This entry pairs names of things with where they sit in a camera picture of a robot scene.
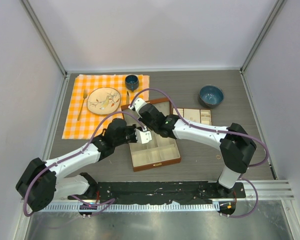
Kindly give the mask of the brown jewelry box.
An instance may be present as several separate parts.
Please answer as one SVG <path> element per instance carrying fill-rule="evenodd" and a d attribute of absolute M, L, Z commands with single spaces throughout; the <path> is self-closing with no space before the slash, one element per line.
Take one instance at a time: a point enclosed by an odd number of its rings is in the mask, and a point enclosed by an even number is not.
<path fill-rule="evenodd" d="M 147 103 L 153 104 L 165 116 L 172 113 L 172 106 L 168 98 L 157 98 L 149 100 Z M 136 112 L 128 109 L 128 105 L 123 105 L 121 109 L 138 118 Z M 124 114 L 123 119 L 128 126 L 140 125 L 131 116 Z M 182 158 L 177 142 L 173 138 L 163 138 L 159 134 L 151 131 L 152 140 L 149 143 L 129 143 L 132 168 L 134 172 L 164 167 L 178 164 Z"/>

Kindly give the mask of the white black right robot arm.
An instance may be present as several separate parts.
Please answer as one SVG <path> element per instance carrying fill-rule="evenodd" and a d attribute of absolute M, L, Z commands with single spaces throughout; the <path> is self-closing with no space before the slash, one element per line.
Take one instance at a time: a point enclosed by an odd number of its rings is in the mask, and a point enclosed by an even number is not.
<path fill-rule="evenodd" d="M 220 150 L 224 168 L 216 182 L 216 193 L 223 198 L 234 191 L 237 179 L 244 174 L 256 151 L 255 142 L 245 137 L 241 125 L 230 128 L 183 121 L 175 114 L 164 115 L 151 103 L 135 108 L 139 120 L 163 138 L 190 140 Z"/>

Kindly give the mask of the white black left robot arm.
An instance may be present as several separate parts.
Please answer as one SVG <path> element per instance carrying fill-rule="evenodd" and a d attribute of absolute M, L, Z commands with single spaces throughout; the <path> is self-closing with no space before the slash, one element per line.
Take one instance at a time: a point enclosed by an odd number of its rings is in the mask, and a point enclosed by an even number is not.
<path fill-rule="evenodd" d="M 97 192 L 97 183 L 91 176 L 81 173 L 75 177 L 69 174 L 84 166 L 97 163 L 114 153 L 115 148 L 129 143 L 146 143 L 150 139 L 145 127 L 127 125 L 121 118 L 115 118 L 82 147 L 63 156 L 31 160 L 18 180 L 15 189 L 24 199 L 23 213 L 30 217 L 32 212 L 45 208 L 54 199 L 65 196 L 81 196 L 92 199 Z"/>

